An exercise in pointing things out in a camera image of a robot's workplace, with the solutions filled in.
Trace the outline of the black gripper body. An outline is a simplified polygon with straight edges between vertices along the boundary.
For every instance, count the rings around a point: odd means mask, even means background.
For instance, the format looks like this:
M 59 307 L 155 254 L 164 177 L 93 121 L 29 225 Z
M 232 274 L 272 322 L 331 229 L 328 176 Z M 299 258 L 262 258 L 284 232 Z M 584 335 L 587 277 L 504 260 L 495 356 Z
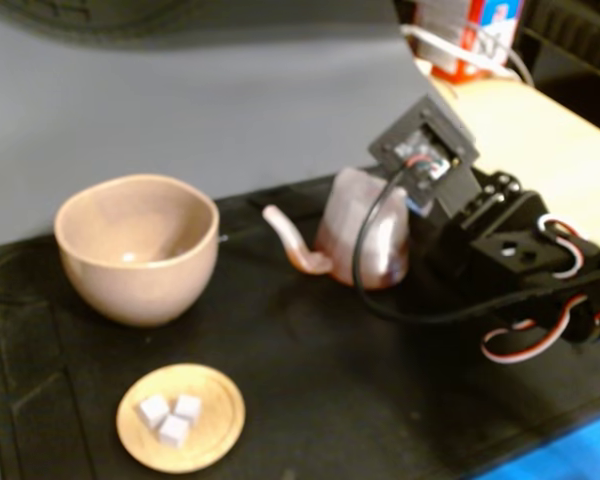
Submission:
M 470 171 L 454 212 L 441 199 L 419 232 L 419 278 L 431 289 L 527 289 L 575 276 L 575 230 L 502 171 Z

